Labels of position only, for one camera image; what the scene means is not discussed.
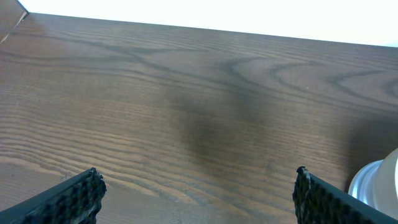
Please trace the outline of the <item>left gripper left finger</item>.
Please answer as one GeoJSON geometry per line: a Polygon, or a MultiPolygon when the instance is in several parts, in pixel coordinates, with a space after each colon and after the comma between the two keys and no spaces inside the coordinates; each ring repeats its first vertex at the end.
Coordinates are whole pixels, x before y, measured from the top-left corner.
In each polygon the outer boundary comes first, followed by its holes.
{"type": "Polygon", "coordinates": [[[106,193],[103,176],[90,168],[1,212],[4,224],[96,224],[106,193]]]}

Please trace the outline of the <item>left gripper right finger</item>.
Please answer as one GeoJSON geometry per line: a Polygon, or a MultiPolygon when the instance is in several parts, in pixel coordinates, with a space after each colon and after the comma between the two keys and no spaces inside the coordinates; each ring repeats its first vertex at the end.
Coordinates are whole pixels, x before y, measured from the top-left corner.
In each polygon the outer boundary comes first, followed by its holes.
{"type": "Polygon", "coordinates": [[[297,169],[292,198],[298,224],[397,224],[397,220],[366,205],[309,173],[297,169]]]}

